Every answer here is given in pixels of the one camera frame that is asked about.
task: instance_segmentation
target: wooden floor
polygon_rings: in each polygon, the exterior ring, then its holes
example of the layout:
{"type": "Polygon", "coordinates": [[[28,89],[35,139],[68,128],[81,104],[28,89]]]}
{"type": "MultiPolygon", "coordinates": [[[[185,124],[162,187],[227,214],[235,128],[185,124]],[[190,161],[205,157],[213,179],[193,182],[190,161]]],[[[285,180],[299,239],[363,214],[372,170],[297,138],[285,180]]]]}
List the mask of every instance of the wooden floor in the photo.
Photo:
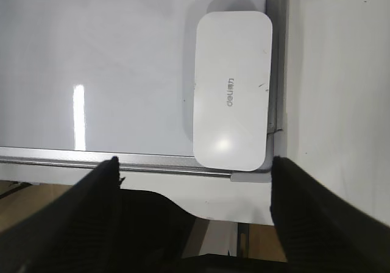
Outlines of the wooden floor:
{"type": "Polygon", "coordinates": [[[249,226],[248,258],[286,262],[274,226],[257,224],[249,226]]]}

